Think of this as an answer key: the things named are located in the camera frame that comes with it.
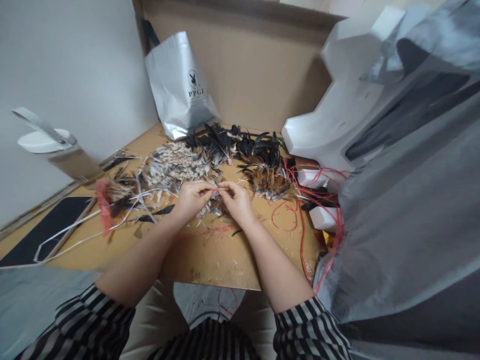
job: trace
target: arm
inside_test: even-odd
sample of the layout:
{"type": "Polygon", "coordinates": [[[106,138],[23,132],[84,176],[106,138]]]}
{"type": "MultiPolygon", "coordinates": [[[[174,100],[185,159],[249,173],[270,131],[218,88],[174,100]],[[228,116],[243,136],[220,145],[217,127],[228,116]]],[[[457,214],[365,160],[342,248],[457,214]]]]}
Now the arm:
{"type": "Polygon", "coordinates": [[[205,206],[217,188],[206,181],[185,183],[178,203],[95,283],[120,304],[134,307],[159,275],[174,236],[205,206]]]}
{"type": "Polygon", "coordinates": [[[351,344],[310,284],[257,219],[244,187],[226,181],[220,194],[245,232],[255,256],[263,292],[275,312],[273,348],[280,359],[350,359],[351,344]]]}
{"type": "Polygon", "coordinates": [[[129,338],[134,307],[157,278],[175,234],[215,189],[205,181],[185,183],[173,211],[94,285],[60,305],[53,323],[16,359],[118,359],[129,338]]]}
{"type": "Polygon", "coordinates": [[[249,191],[231,181],[219,186],[230,215],[250,242],[263,292],[273,311],[281,313],[312,298],[315,294],[307,279],[255,216],[249,191]]]}

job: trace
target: cardboard wall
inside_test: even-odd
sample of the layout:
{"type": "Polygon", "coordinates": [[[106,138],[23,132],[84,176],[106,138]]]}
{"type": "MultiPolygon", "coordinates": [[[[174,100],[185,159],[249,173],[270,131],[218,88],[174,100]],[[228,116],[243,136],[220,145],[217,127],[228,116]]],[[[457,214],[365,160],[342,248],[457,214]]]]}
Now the cardboard wall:
{"type": "Polygon", "coordinates": [[[225,124],[279,132],[313,111],[331,82],[320,58],[325,28],[178,1],[140,5],[160,41],[187,32],[225,124]]]}

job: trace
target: hand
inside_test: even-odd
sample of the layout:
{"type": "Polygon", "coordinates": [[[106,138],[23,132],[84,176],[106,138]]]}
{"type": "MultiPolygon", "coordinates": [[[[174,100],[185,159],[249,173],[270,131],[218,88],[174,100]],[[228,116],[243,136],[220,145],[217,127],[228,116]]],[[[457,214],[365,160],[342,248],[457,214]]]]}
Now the hand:
{"type": "Polygon", "coordinates": [[[177,220],[188,223],[209,202],[215,190],[215,185],[203,180],[184,183],[171,214],[177,220]]]}
{"type": "Polygon", "coordinates": [[[252,209],[250,192],[233,181],[224,181],[218,184],[219,193],[231,217],[241,228],[248,226],[257,217],[252,209]]]}

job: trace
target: bottle cap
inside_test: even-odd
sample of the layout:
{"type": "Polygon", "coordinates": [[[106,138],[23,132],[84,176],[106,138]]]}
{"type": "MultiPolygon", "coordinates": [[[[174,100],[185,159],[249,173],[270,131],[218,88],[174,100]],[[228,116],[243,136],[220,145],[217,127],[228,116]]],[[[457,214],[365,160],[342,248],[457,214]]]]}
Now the bottle cap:
{"type": "MultiPolygon", "coordinates": [[[[55,129],[62,137],[68,139],[70,144],[77,142],[77,139],[70,134],[69,131],[63,129],[55,129]]],[[[65,150],[65,147],[56,142],[47,134],[35,131],[23,135],[17,141],[18,145],[33,154],[53,153],[58,150],[65,150]]]]}

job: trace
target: white paper bag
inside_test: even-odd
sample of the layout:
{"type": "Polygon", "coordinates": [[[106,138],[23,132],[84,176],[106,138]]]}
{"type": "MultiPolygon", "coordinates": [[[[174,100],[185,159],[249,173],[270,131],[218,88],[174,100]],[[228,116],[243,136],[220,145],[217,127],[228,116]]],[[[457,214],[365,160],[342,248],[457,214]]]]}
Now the white paper bag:
{"type": "Polygon", "coordinates": [[[154,47],[145,63],[156,110],[170,139],[184,138],[203,130],[207,122],[220,121],[185,31],[154,47]]]}

